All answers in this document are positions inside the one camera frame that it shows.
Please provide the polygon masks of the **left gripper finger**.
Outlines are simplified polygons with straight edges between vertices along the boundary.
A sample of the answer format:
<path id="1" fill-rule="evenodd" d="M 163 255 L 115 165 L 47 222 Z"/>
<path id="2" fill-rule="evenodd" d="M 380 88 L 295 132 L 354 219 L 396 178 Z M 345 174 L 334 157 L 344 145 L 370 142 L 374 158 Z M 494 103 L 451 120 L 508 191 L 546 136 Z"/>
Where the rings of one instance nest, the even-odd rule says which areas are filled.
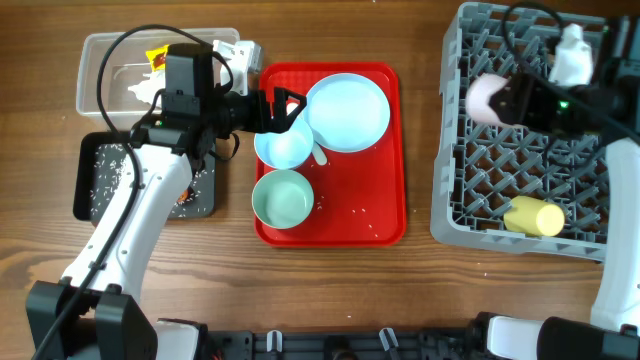
<path id="1" fill-rule="evenodd" d="M 278 106 L 286 106 L 287 102 L 293 99 L 300 106 L 306 105 L 306 97 L 299 93 L 293 92 L 289 89 L 283 87 L 275 87 L 274 88 L 274 104 Z"/>
<path id="2" fill-rule="evenodd" d="M 305 104 L 295 102 L 276 104 L 270 122 L 270 132 L 282 134 L 289 131 L 305 107 Z"/>

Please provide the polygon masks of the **light blue bowl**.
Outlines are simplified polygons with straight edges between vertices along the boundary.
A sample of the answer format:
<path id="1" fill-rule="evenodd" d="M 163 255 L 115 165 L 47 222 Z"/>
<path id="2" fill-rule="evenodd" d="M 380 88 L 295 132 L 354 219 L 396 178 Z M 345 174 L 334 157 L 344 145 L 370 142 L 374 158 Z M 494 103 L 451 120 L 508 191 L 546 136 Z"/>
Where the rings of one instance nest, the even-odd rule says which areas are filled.
<path id="1" fill-rule="evenodd" d="M 284 133 L 257 134 L 254 137 L 254 150 L 267 166 L 276 170 L 290 170 L 301 166 L 309 158 L 314 143 L 312 130 L 299 116 Z"/>

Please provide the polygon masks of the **pink plastic cup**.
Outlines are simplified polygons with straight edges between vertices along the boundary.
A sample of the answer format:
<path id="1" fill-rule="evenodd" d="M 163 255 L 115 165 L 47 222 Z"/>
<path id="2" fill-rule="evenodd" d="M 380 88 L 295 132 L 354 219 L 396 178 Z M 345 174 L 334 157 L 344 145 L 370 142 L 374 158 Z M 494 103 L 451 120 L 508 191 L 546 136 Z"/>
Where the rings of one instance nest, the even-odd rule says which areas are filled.
<path id="1" fill-rule="evenodd" d="M 465 110 L 476 123 L 508 127 L 490 107 L 490 98 L 503 89 L 508 80 L 494 74 L 483 74 L 470 84 L 466 93 Z"/>

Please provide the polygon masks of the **large light blue plate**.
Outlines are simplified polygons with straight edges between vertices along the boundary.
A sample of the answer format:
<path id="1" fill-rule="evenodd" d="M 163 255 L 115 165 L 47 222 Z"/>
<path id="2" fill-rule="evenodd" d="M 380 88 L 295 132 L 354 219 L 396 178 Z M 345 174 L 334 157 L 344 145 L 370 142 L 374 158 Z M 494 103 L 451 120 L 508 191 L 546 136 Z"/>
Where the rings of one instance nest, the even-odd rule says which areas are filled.
<path id="1" fill-rule="evenodd" d="M 389 100 L 375 82 L 362 75 L 329 75 L 314 84 L 306 98 L 304 120 L 315 141 L 334 152 L 368 149 L 390 124 Z"/>

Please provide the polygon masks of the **green bowl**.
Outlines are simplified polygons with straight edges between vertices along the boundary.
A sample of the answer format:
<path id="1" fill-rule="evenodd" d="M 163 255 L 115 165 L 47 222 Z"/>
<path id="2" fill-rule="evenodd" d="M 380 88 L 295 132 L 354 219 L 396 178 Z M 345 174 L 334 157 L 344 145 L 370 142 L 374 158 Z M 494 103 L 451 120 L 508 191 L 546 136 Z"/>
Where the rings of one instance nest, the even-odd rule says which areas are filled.
<path id="1" fill-rule="evenodd" d="M 274 229 L 300 225 L 314 206 L 314 191 L 309 181 L 294 170 L 274 170 L 262 176 L 252 192 L 254 215 Z"/>

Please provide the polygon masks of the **white napkin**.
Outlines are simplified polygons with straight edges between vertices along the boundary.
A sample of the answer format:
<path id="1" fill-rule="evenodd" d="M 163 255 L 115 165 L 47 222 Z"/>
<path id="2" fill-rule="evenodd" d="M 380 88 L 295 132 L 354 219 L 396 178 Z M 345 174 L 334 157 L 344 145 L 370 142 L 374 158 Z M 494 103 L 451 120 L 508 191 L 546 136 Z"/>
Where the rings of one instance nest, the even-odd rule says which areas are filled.
<path id="1" fill-rule="evenodd" d="M 136 98 L 144 103 L 152 104 L 157 91 L 165 88 L 165 71 L 157 70 L 144 74 L 144 80 L 136 85 L 131 85 L 128 90 L 133 92 Z"/>

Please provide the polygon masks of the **red yellow snack wrapper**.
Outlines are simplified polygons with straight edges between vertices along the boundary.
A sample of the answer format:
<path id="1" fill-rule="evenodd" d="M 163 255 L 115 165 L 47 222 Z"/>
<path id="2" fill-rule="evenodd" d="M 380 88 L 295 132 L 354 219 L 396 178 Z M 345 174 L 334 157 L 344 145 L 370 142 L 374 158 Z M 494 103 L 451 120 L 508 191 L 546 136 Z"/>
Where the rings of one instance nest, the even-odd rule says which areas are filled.
<path id="1" fill-rule="evenodd" d="M 165 44 L 159 48 L 147 50 L 145 55 L 153 72 L 164 70 L 166 68 L 166 56 L 168 54 L 169 45 Z"/>

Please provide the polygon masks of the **yellow plastic cup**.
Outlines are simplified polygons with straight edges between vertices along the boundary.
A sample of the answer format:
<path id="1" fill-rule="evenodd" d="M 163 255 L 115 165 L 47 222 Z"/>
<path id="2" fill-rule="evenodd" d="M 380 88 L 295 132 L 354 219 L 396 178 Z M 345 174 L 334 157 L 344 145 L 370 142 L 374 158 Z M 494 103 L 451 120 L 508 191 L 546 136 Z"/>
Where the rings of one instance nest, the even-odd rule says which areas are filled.
<path id="1" fill-rule="evenodd" d="M 532 236 L 555 236 L 565 225 L 565 214 L 556 204 L 528 196 L 517 196 L 503 221 L 509 231 Z"/>

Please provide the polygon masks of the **white rice pile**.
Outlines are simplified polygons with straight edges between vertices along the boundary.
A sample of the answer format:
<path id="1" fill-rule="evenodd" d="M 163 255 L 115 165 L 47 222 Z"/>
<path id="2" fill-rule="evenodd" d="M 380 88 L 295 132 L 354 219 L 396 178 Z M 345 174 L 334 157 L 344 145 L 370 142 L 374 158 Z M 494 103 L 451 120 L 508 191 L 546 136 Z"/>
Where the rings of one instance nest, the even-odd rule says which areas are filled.
<path id="1" fill-rule="evenodd" d="M 128 155 L 121 144 L 100 144 L 94 155 L 89 190 L 89 221 L 97 224 L 119 186 Z"/>

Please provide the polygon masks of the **orange carrot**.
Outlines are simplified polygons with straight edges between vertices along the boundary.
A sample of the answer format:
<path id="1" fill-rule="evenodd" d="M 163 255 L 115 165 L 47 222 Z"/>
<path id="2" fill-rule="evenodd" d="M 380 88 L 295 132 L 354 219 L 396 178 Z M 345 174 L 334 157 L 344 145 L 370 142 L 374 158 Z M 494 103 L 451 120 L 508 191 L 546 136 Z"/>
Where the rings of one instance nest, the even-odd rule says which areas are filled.
<path id="1" fill-rule="evenodd" d="M 189 199 L 190 195 L 192 193 L 192 189 L 191 188 L 187 188 L 178 198 L 178 200 L 176 201 L 177 204 L 183 204 L 186 200 Z"/>

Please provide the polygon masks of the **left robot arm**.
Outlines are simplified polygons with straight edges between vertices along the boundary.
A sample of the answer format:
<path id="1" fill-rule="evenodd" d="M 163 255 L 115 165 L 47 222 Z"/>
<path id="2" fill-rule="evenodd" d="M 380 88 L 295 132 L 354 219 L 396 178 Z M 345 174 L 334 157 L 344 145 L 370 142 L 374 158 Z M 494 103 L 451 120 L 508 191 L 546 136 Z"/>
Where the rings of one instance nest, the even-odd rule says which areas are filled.
<path id="1" fill-rule="evenodd" d="M 281 133 L 303 95 L 276 88 L 241 94 L 216 82 L 212 45 L 168 47 L 165 85 L 151 110 L 122 139 L 126 165 L 92 237 L 55 283 L 36 282 L 26 310 L 38 359 L 194 359 L 203 324 L 151 322 L 140 308 L 142 282 L 159 235 L 217 139 L 240 131 Z"/>

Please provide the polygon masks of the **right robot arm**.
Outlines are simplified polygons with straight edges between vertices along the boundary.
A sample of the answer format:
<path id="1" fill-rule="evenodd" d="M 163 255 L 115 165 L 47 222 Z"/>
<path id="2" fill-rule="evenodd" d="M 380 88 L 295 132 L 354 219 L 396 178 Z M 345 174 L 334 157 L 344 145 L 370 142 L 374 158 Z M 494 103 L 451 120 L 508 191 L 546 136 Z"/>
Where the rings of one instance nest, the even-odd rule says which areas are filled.
<path id="1" fill-rule="evenodd" d="M 477 123 L 523 127 L 576 138 L 597 133 L 609 176 L 607 251 L 588 323 L 492 315 L 485 352 L 501 359 L 636 359 L 639 356 L 639 19 L 613 17 L 597 56 L 583 49 L 581 29 L 560 24 L 547 77 L 532 69 L 510 40 L 521 72 L 485 74 L 466 95 Z"/>

